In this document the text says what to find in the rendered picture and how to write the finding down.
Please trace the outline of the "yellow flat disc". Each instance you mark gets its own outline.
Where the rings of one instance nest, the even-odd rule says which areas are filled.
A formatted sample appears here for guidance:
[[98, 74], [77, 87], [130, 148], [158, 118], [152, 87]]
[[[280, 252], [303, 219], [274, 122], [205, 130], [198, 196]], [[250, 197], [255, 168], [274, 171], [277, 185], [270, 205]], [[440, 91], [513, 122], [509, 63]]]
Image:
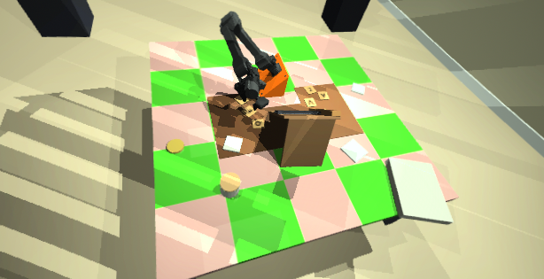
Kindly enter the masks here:
[[183, 150], [183, 141], [180, 139], [173, 139], [167, 143], [167, 150], [171, 153], [178, 153]]

